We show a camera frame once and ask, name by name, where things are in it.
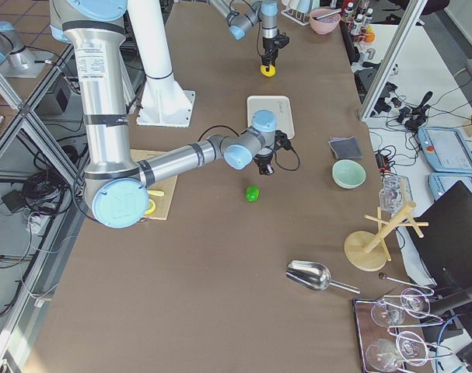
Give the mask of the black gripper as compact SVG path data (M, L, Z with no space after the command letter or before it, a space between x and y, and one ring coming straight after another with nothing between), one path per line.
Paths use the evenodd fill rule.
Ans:
M264 49L263 54L261 57L261 64L265 67L269 66L269 59L271 58L271 64L274 68L277 67L277 59L278 59L278 42L275 41L275 38L262 38L262 46Z
M258 165L259 173L261 175L266 176L267 170L269 174L274 173L274 168L271 165L273 154L274 152L271 149L267 149L265 152L259 152L254 156L254 162Z

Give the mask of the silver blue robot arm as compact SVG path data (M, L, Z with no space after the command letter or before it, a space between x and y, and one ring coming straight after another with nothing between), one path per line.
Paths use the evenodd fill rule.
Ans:
M120 53L126 19L145 71L138 122L186 127L194 103L194 93L183 90L174 78L160 4L52 1L50 17L54 38L74 47L90 155L84 198L98 222L111 228L135 224L148 209L152 184L217 159L234 169L271 159L276 118L259 110L241 134L213 135L153 159L133 160Z
M255 26L262 30L264 53L260 55L262 75L271 77L276 72L276 59L282 44L288 42L286 35L278 31L278 3L276 1L243 1L248 11L240 14L232 6L232 1L208 1L226 19L229 32L236 40L243 39Z

